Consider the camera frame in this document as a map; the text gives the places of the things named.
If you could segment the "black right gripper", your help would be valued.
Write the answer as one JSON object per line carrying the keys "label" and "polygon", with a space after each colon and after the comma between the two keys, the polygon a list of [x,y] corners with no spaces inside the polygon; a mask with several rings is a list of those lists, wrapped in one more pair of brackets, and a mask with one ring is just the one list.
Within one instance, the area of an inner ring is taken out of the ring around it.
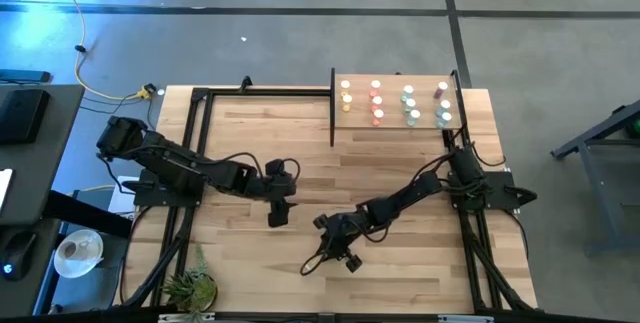
{"label": "black right gripper", "polygon": [[331,216],[321,214],[313,220],[313,224],[317,229],[324,230],[316,251],[320,256],[317,265],[332,259],[345,259],[347,269],[350,272],[357,271],[362,261],[351,252],[350,245],[367,229],[368,218],[365,211],[335,213]]}

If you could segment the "green potted succulent plant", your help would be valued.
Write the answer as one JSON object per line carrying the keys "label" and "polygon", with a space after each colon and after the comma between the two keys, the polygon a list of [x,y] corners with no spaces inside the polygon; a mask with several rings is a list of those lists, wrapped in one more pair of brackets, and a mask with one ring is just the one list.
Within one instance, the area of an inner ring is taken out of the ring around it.
{"label": "green potted succulent plant", "polygon": [[168,303],[184,313],[204,313],[218,295],[218,285],[209,275],[209,267],[200,244],[195,247],[196,265],[170,276],[162,288]]}

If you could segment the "white paper sheets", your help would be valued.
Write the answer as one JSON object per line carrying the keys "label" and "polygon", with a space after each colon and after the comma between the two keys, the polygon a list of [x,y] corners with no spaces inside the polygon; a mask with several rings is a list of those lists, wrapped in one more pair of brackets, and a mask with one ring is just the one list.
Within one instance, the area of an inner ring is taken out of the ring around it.
{"label": "white paper sheets", "polygon": [[120,183],[121,189],[115,187],[108,206],[108,211],[115,214],[132,213],[136,210],[134,205],[134,192],[126,188],[124,183],[126,181],[137,182],[139,178],[134,176],[118,176],[117,180]]}

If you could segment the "black side desk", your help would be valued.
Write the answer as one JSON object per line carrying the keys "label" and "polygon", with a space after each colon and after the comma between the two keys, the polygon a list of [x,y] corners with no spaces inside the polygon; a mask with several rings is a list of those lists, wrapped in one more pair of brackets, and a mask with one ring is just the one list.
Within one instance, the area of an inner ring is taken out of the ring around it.
{"label": "black side desk", "polygon": [[25,317],[34,312],[51,253],[58,242],[62,222],[82,225],[126,238],[131,222],[52,189],[66,143],[79,110],[84,89],[79,85],[51,85],[43,119],[31,143],[0,145],[0,170],[12,171],[11,182],[0,207],[0,252],[16,234],[36,234],[33,262],[19,281],[1,276],[0,320]]}

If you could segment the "dark metal stand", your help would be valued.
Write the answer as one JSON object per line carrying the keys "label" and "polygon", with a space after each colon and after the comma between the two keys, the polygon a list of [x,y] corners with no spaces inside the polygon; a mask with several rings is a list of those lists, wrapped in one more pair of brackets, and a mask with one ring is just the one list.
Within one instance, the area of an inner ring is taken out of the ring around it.
{"label": "dark metal stand", "polygon": [[640,249],[640,133],[635,138],[611,137],[636,122],[640,99],[550,151],[556,160],[579,155],[605,222],[607,238],[586,248],[588,255]]}

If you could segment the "black rectangular box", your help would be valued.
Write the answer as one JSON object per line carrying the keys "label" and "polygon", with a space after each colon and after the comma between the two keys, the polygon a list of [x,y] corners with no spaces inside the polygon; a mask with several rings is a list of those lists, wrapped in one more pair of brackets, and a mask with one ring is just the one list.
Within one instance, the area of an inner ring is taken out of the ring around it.
{"label": "black rectangular box", "polygon": [[0,105],[0,145],[33,143],[49,99],[43,89],[9,92]]}

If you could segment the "black computer mouse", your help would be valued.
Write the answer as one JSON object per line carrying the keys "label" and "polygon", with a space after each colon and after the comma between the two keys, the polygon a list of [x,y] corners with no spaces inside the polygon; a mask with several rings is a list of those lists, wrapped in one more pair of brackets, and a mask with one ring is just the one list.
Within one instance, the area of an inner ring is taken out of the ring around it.
{"label": "black computer mouse", "polygon": [[7,281],[22,280],[30,270],[37,234],[23,231],[13,235],[0,252],[0,274]]}

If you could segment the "white tablet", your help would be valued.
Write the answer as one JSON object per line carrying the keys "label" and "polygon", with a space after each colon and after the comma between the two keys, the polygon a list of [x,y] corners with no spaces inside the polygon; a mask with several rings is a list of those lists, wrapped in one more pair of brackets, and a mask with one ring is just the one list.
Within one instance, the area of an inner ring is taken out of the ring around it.
{"label": "white tablet", "polygon": [[0,211],[8,196],[8,191],[13,179],[14,170],[10,168],[0,169]]}

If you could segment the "black flat power strip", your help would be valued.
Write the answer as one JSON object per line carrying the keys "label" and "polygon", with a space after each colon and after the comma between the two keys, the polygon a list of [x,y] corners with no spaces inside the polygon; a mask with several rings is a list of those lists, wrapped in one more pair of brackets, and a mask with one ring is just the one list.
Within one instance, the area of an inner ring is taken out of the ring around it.
{"label": "black flat power strip", "polygon": [[52,75],[47,71],[0,69],[0,82],[9,83],[48,83]]}

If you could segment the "black aluminium table frame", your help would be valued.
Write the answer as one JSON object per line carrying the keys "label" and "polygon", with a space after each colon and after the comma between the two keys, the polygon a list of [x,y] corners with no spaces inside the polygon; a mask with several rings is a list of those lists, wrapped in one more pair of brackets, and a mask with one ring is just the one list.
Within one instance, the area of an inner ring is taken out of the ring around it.
{"label": "black aluminium table frame", "polygon": [[386,239],[359,237],[350,250],[362,265],[329,260],[303,276],[300,268],[321,243],[313,220],[353,212],[367,200],[405,187],[416,172],[455,146],[475,145],[492,183],[504,173],[490,96],[462,88],[467,123],[430,143],[329,143],[330,83],[326,87],[168,88],[157,130],[213,160],[233,155],[264,168],[292,158],[295,203],[287,225],[268,225],[270,204],[202,190],[191,208],[155,202],[141,217],[123,266],[131,304],[155,307],[169,275],[196,264],[202,246],[218,285],[208,308],[218,319],[308,320],[320,313],[355,321],[420,321],[441,314],[494,320],[536,312],[528,260],[516,221],[491,197],[479,212],[457,209],[446,192],[404,210]]}

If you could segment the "silver frame bracket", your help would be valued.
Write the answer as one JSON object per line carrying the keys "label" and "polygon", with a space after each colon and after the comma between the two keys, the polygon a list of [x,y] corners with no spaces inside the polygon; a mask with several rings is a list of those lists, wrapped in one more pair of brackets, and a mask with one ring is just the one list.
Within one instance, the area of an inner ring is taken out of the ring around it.
{"label": "silver frame bracket", "polygon": [[438,323],[495,323],[491,316],[481,315],[439,315]]}
{"label": "silver frame bracket", "polygon": [[215,315],[210,313],[161,314],[157,323],[212,323]]}

